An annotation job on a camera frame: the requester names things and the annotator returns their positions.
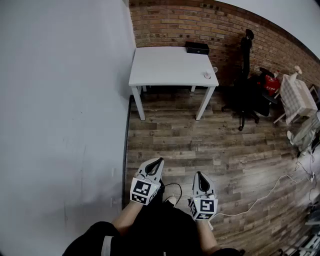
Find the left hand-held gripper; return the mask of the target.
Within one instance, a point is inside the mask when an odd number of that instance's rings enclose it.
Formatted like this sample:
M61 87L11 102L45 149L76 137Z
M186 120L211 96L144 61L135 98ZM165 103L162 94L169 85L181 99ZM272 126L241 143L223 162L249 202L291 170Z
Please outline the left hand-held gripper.
M130 200L147 206L161 187L164 159L156 157L143 162L138 168L130 187Z

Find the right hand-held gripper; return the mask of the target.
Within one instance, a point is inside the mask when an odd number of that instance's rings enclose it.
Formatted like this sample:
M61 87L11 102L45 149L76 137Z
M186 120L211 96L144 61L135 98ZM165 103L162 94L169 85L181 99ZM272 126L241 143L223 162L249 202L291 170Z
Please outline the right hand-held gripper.
M192 218L196 221L209 221L217 213L218 200L215 195L213 181L203 172L194 175L189 208Z

